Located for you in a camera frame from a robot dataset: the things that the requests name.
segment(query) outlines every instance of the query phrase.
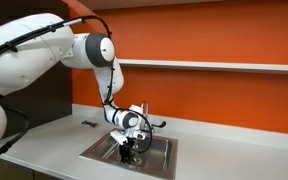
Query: purple object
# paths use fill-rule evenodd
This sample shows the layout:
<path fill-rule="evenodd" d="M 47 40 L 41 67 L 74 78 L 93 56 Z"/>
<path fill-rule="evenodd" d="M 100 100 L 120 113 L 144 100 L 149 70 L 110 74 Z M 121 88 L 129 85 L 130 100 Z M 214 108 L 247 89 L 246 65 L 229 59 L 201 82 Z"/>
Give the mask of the purple object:
<path fill-rule="evenodd" d="M 90 122 L 90 121 L 83 121 L 82 124 L 84 126 L 90 126 L 90 127 L 95 127 L 97 125 L 97 123 Z"/>

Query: sink basin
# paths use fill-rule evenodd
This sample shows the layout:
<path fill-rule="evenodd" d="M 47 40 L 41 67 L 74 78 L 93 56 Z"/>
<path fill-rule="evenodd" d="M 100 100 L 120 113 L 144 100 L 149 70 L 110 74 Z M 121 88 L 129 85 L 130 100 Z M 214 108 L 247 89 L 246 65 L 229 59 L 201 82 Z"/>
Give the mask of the sink basin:
<path fill-rule="evenodd" d="M 146 147 L 148 142 L 149 138 L 147 137 L 144 141 L 141 141 L 139 146 L 143 145 L 142 147 Z M 108 132 L 85 150 L 80 157 L 95 159 L 163 179 L 174 179 L 176 155 L 176 139 L 153 135 L 152 144 L 148 151 L 136 154 L 134 157 L 135 162 L 131 164 L 121 163 L 119 145 L 110 136 L 110 132 Z"/>

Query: wall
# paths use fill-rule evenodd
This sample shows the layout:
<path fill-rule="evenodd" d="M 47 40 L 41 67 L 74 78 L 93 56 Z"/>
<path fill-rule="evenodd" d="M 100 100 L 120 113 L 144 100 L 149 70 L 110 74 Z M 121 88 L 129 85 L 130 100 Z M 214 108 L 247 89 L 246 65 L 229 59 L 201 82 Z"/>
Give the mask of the wall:
<path fill-rule="evenodd" d="M 70 3 L 72 17 L 79 14 L 79 8 L 87 12 L 75 1 Z M 288 64 L 288 1 L 228 1 L 95 13 L 111 26 L 119 58 Z M 288 133 L 288 75 L 122 70 L 125 85 L 115 95 L 119 106 L 147 100 L 151 114 Z M 92 72 L 74 70 L 72 77 L 73 103 L 101 106 Z"/>

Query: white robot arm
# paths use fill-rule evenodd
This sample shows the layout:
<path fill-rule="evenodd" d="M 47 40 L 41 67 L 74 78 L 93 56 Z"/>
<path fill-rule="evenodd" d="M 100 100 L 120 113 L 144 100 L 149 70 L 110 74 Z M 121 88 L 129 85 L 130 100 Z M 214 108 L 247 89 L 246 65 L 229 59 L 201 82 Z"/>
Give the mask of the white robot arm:
<path fill-rule="evenodd" d="M 112 137 L 120 145 L 129 139 L 145 139 L 140 130 L 146 120 L 143 107 L 122 109 L 114 103 L 113 94 L 124 80 L 110 34 L 74 34 L 69 25 L 84 20 L 63 21 L 53 14 L 39 14 L 0 26 L 0 97 L 29 86 L 58 62 L 70 68 L 93 69 L 106 121 L 125 129 L 123 134 L 112 132 Z M 5 127 L 6 115 L 0 106 L 0 138 Z"/>

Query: white countertop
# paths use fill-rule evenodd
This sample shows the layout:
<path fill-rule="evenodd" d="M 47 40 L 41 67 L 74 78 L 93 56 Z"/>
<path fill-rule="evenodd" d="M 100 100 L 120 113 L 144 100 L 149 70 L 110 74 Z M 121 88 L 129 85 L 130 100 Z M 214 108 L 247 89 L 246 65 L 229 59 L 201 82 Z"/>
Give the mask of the white countertop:
<path fill-rule="evenodd" d="M 82 126 L 84 120 L 98 126 Z M 113 128 L 103 119 L 70 115 L 31 129 L 1 158 L 61 179 L 158 179 L 79 157 Z M 288 150 L 171 131 L 167 126 L 156 135 L 178 140 L 177 180 L 288 180 Z"/>

